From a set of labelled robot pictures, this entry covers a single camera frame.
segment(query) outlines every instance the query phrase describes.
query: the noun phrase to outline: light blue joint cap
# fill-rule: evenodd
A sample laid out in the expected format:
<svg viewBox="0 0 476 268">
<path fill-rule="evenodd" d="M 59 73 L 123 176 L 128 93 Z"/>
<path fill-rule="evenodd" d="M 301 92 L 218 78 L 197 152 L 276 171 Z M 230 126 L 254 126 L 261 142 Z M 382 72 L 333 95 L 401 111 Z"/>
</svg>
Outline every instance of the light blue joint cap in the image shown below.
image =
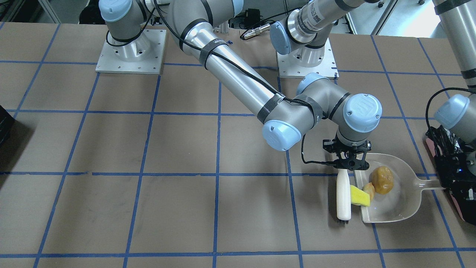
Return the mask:
<svg viewBox="0 0 476 268">
<path fill-rule="evenodd" d="M 99 9 L 106 22 L 116 22 L 122 19 L 132 6 L 132 0 L 100 0 Z"/>
<path fill-rule="evenodd" d="M 374 130 L 382 116 L 380 101 L 370 94 L 356 94 L 344 105 L 344 119 L 347 125 L 360 133 Z"/>
<path fill-rule="evenodd" d="M 286 33 L 286 28 L 280 21 L 271 25 L 269 36 L 274 49 L 279 54 L 288 55 L 291 53 L 291 41 L 289 40 L 289 36 Z"/>
<path fill-rule="evenodd" d="M 327 77 L 324 77 L 320 74 L 317 74 L 315 72 L 311 72 L 308 75 L 306 75 L 303 80 L 299 83 L 296 89 L 296 96 L 303 93 L 303 91 L 309 86 L 310 84 L 314 83 L 314 81 L 317 81 L 319 79 L 327 79 Z"/>
<path fill-rule="evenodd" d="M 452 129 L 465 115 L 469 98 L 456 94 L 435 113 L 435 119 L 446 129 Z"/>
<path fill-rule="evenodd" d="M 262 133 L 269 146 L 278 151 L 289 150 L 301 140 L 301 132 L 297 128 L 280 120 L 266 122 Z"/>
<path fill-rule="evenodd" d="M 243 10 L 243 0 L 233 0 L 233 8 L 235 9 L 235 17 Z"/>
</svg>

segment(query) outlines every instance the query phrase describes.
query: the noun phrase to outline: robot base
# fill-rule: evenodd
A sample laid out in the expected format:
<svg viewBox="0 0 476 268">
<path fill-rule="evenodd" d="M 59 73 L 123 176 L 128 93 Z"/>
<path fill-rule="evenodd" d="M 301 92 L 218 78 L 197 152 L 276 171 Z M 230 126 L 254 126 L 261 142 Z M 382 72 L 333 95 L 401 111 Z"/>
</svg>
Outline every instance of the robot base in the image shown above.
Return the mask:
<svg viewBox="0 0 476 268">
<path fill-rule="evenodd" d="M 114 48 L 104 42 L 96 72 L 160 74 L 167 32 L 165 30 L 145 30 L 143 34 L 150 40 L 152 49 L 147 55 L 144 55 L 146 57 L 143 60 L 123 61 L 116 55 Z"/>
<path fill-rule="evenodd" d="M 331 79 L 339 77 L 329 39 L 326 42 L 325 49 L 326 54 L 322 58 L 321 63 L 314 67 L 303 67 L 296 64 L 292 53 L 288 55 L 276 53 L 278 55 L 279 76 L 282 78 L 304 78 L 308 73 L 316 72 Z"/>
</svg>

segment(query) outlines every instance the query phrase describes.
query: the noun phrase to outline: yellow sponge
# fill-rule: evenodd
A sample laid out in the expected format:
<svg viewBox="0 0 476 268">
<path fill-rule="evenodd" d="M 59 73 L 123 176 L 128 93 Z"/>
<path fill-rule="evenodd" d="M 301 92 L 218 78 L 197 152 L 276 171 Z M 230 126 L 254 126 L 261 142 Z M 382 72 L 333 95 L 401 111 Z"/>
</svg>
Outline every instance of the yellow sponge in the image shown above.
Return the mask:
<svg viewBox="0 0 476 268">
<path fill-rule="evenodd" d="M 350 202 L 358 206 L 370 206 L 370 195 L 359 188 L 350 186 Z"/>
</svg>

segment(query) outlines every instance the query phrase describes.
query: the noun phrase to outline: small tan object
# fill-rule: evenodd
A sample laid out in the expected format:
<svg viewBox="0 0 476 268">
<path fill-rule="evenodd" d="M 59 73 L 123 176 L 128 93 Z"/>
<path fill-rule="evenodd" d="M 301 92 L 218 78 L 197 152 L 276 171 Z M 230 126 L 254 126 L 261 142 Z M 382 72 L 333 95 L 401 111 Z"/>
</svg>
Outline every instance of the small tan object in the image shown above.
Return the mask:
<svg viewBox="0 0 476 268">
<path fill-rule="evenodd" d="M 387 194 L 393 188 L 393 173 L 388 167 L 380 166 L 370 174 L 370 181 L 377 193 Z"/>
<path fill-rule="evenodd" d="M 370 196 L 370 201 L 374 200 L 374 196 L 375 196 L 375 188 L 374 188 L 374 185 L 369 182 L 367 183 L 364 188 L 362 188 L 362 190 L 366 193 L 368 193 L 368 195 Z"/>
</svg>

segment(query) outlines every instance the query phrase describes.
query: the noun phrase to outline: scoop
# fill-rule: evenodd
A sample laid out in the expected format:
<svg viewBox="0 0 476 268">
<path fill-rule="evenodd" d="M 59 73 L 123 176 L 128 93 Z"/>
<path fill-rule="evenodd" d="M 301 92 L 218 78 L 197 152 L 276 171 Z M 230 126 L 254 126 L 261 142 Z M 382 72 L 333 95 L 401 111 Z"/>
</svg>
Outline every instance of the scoop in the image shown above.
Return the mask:
<svg viewBox="0 0 476 268">
<path fill-rule="evenodd" d="M 421 204 L 423 190 L 443 190 L 439 180 L 420 180 L 412 168 L 393 155 L 368 153 L 365 159 L 370 168 L 355 170 L 356 186 L 362 189 L 370 180 L 370 174 L 379 166 L 387 166 L 394 175 L 393 189 L 386 195 L 375 194 L 370 206 L 361 206 L 365 223 L 395 222 L 413 216 Z"/>
</svg>

